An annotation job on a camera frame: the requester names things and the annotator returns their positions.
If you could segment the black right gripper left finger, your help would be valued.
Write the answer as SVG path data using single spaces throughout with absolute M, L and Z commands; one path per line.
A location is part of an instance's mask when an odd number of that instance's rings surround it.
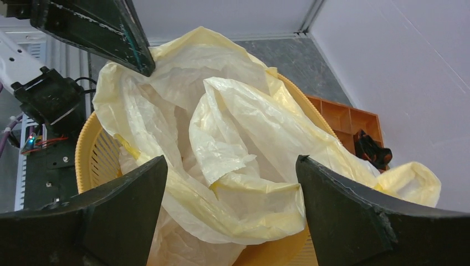
M 70 199 L 1 214 L 1 264 L 146 265 L 167 172 L 158 156 Z

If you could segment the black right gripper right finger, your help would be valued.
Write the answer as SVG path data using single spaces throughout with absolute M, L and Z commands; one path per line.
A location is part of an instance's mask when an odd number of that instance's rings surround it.
M 469 214 L 388 196 L 309 156 L 296 173 L 319 265 L 468 265 Z

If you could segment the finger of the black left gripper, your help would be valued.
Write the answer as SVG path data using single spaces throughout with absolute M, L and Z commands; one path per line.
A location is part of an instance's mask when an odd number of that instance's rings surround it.
M 32 1 L 30 23 L 61 42 L 144 76 L 156 68 L 132 1 Z

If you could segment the yellow mesh trash bin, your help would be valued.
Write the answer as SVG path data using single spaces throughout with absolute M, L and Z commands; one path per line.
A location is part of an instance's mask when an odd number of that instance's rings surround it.
M 336 134 L 304 93 L 289 79 L 278 74 L 287 90 L 305 115 L 332 136 Z M 107 134 L 95 113 L 84 124 L 75 150 L 75 172 L 79 193 L 122 176 L 117 140 Z M 250 245 L 235 261 L 235 265 L 317 265 L 314 245 L 306 228 L 302 232 L 278 241 Z

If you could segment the cream plastic trash bag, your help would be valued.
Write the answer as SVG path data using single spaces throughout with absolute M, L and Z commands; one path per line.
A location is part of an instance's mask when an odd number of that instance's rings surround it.
M 204 27 L 151 49 L 150 77 L 118 63 L 100 71 L 93 104 L 121 143 L 123 173 L 164 156 L 165 194 L 148 265 L 307 265 L 295 164 L 311 155 L 335 172 L 434 207 L 440 180 L 410 162 L 379 173 L 349 152 L 311 102 L 275 68 Z

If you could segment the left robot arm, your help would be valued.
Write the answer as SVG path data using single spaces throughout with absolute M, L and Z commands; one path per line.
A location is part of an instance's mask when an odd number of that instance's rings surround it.
M 150 76 L 156 66 L 132 1 L 2 1 L 1 15 L 28 20 L 41 32 Z M 21 110 L 58 134 L 84 123 L 84 89 L 1 34 L 1 84 Z

